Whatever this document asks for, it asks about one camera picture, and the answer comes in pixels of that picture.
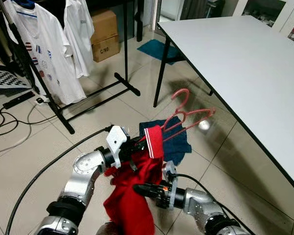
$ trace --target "dark blue cloth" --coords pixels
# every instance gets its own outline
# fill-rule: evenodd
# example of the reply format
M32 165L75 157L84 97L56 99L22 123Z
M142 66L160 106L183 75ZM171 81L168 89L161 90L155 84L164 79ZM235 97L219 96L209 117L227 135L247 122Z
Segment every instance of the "dark blue cloth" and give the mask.
M137 50L146 53L147 55L150 55L158 60L162 60L163 56L163 51L165 50L165 45L156 40L152 39L149 42L141 45ZM168 52L168 59L169 58L174 58L179 55L178 50L175 47L169 47L169 52Z
M155 125L162 126L166 120L156 120L149 122L139 123L139 136L142 138L145 135L144 129L148 127L153 127ZM173 126L176 123L179 123L181 120L175 116L167 124L167 128ZM172 130L163 133L163 139L175 134L176 132L182 130L182 125L178 125ZM173 161L174 165L179 165L184 158L185 153L191 153L192 147L187 143L187 134L186 131L180 133L174 138L163 143L164 150L164 160L166 162Z

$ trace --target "white t-shirt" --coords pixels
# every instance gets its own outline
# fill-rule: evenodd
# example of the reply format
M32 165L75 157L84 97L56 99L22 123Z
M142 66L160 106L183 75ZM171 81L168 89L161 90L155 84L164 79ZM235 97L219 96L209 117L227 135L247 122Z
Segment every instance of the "white t-shirt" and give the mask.
M94 25L85 0L66 0L64 33L72 45L76 77L89 76L94 66L90 42Z
M59 20L36 3L33 10L10 0L4 5L55 101L67 105L84 99L85 93L75 76L72 49ZM5 23L10 38L17 43L6 19ZM45 94L35 74L34 77L41 94Z

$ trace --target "clothes rack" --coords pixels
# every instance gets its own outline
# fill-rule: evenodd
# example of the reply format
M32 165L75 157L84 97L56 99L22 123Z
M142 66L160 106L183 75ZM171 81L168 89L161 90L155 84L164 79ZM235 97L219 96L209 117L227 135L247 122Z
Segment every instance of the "clothes rack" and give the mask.
M80 115L82 115L82 114L84 114L84 113L86 113L86 112L88 112L88 111L90 111L92 109L95 109L95 108L97 108L97 107L99 107L99 106L107 103L108 101L110 101L110 100L112 100L112 99L114 99L114 98L122 95L123 93L125 93L127 91L132 91L137 96L140 96L140 94L141 94L138 89L134 88L128 82L128 68L127 68L127 64L128 64L127 63L127 60L128 60L128 58L127 58L127 1L124 1L122 4L123 4L123 19L124 19L124 57L125 57L125 65L124 65L124 68L125 68L125 79L123 77L121 77L120 74L118 74L117 72L115 72L114 73L114 76L117 79L116 82L114 82L114 83L112 83L112 84L110 84L110 85L108 85L108 86L106 86L106 87L104 87L102 89L99 89L99 90L97 90L97 91L95 91L95 92L87 95L86 98L83 99L83 100L86 100L86 99L88 99L88 98L90 98L90 97L92 97L92 96L94 96L96 94L99 94L99 93L101 93L101 92L103 92L103 91L105 91L105 90L107 90L107 89L109 89L109 88L111 88L113 86L116 86L116 85L118 85L120 83L122 83L126 87L126 89L124 89L123 91L121 91L121 92L119 92L119 93L117 93L117 94L115 94L115 95L113 95L113 96L111 96L111 97L109 97L109 98L107 98L107 99L105 99L105 100L103 100L103 101L101 101L101 102L93 105L90 108L87 108L87 109L81 111L80 113L74 115L73 117L71 117L69 119L66 119L62 115L62 111L65 110L65 109L67 109L67 108L69 108L69 107L71 107L72 105L77 104L77 103L71 103L71 104L66 105L64 107L58 107L58 105L55 103L55 101L52 98L52 96L51 96L48 88L46 87L46 85L45 85L42 77L40 76L40 73L38 72L38 70L37 70L36 66L34 65L33 61L31 60L30 55L29 55L29 53L27 52L27 50L25 48L25 45L24 45L24 43L22 41L21 35L18 32L18 29L17 29L16 25L13 23L13 21L10 18L8 12L6 11L5 6L4 6L2 0L0 0L0 8L1 8L4 16L6 17L8 23L9 23L9 27L10 27L12 33L14 34L16 40L18 41L20 47L25 52L26 57L27 57L26 60L28 61L29 65L31 66L31 68L33 69L35 75L37 76L39 82L41 83L44 91L46 92L47 98L49 98L49 103L48 103L49 104L49 107L54 112L54 114L59 118L59 120L62 122L62 124L67 128L67 130L69 131L70 134L74 134L75 133L75 130L69 124L69 122L71 120L79 117Z

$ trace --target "black cable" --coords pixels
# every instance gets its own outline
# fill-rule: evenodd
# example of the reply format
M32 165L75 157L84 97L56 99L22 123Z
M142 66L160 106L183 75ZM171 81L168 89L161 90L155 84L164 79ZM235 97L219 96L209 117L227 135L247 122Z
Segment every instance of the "black cable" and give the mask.
M209 192L208 189L206 189L206 187L204 185L202 185L201 182L199 182L197 179L193 178L192 176L189 175L185 175L185 174L173 174L172 177L185 177L188 178L190 180L193 180L194 182L196 182L196 184L198 184L216 203L218 203L220 205L220 207L222 209L226 209L249 233L250 235L256 235L246 224L244 224L229 208L227 208L225 205L223 205L222 203L218 202L213 195Z
M25 187L25 189L23 190L23 192L21 193L21 195L19 196L17 202L14 205L13 211L10 215L9 218L9 222L8 225L6 226L6 231L5 231L5 235L10 235L10 230L12 227L12 223L13 223L13 219L14 216L16 214L16 211L22 201L22 199L24 198L25 194L27 193L27 191L30 189L30 187L33 185L33 183L38 179L38 177L44 173L50 166L52 166L54 163L56 163L58 160L60 160L63 156L65 156L67 153L69 153L70 151L72 151L74 148L76 148L77 146L79 146L80 144L84 143L86 140L90 139L91 137L94 137L98 134L100 134L103 131L107 131L109 132L111 130L113 125L109 126L109 127L105 127L95 133L92 133L91 135L85 137L84 139L82 139L81 141L77 142L76 144L74 144L73 146L71 146L69 149L65 150L62 154L60 154L58 157L56 157L55 159L53 159L50 163L48 163L46 166L44 166L44 168L42 168L36 175L35 177L28 183L28 185Z
M9 124L14 123L14 122L15 122L16 124L15 124L15 126L14 126L12 129L10 129L10 130L8 130L8 131L6 131L6 132L0 133L0 136L6 135L6 134L8 134L8 133L14 131L14 130L18 127L19 123L23 123L23 124L26 124L26 125L35 125L35 124L42 123L42 122L44 122L44 121L47 121L47 120L49 120L49 119L55 117L55 115L54 115L54 116L52 116L52 117L49 117L49 118L46 118L46 119L44 119L44 120L37 121L37 122L25 122L25 121L18 120L18 119L17 119L14 115L12 115L11 113L3 112L3 109L4 109L4 108L1 108L1 109L0 109L0 116L2 117L2 121L1 121L1 123L0 123L0 128L3 128L4 126L9 125ZM10 115L14 120L5 123L5 116L4 116L3 114Z

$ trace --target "red clothes hanger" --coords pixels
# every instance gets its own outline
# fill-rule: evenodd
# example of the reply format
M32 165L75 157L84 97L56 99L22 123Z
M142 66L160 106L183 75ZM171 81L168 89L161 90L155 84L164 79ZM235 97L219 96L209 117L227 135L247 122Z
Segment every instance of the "red clothes hanger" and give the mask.
M163 126L161 126L161 129L162 129L163 133L165 133L165 132L167 132L167 131L170 131L170 130L174 129L175 127L177 127L177 126L179 126L180 124L182 124L183 122L185 122L187 116L189 116L189 115L199 114L199 113L207 113L207 114L206 114L206 116L202 117L200 120L198 120L198 121L194 122L193 124L191 124L191 125L189 125L189 126L183 128L183 130L180 130L179 132L177 132L177 133L175 133L175 134L173 134L173 135L167 137L166 139L163 140L163 142L172 139L173 137L175 137L175 136L181 134L182 132L184 132L184 131L186 131L186 130L192 128L192 127L195 126L195 125L198 125L201 121L204 121L204 120L208 119L209 117L211 117L211 116L212 116L213 114L215 114L215 112L216 112L216 109L215 109L215 108L212 108L212 109L198 109L198 110L193 110L193 111L189 111L189 112L185 112L185 111L180 110L180 109L182 109L182 108L186 105L186 103L187 103L187 101L188 101L188 98L189 98L189 96L190 96L190 91L189 91L188 89L186 89L186 88L182 88L182 89L176 91L176 92L172 95L172 97L171 97L171 99L175 99L177 96L181 95L182 93L185 93L185 98L184 98L183 102L181 103L181 105L178 106L178 107L176 108L175 113L172 114L172 115L171 115L171 116L165 121L165 123L163 124ZM171 126L171 127L169 127L169 128L166 128L168 122L169 122L174 116L176 116L176 115L178 115L178 114L182 114L182 115L183 115L183 120L180 121L179 123L174 124L173 126Z

